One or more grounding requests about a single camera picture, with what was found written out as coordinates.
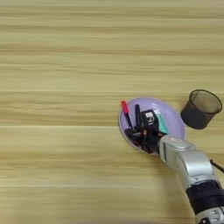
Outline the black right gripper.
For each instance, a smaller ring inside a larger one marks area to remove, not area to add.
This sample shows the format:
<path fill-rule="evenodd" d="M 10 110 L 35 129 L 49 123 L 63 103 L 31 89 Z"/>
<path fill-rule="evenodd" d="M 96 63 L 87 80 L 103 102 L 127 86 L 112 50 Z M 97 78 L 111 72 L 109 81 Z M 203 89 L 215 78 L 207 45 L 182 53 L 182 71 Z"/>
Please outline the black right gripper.
<path fill-rule="evenodd" d="M 156 155 L 159 154 L 160 139 L 165 136 L 165 133 L 158 129 L 144 129 L 142 133 L 135 129 L 126 129 L 124 133 L 136 147 Z"/>

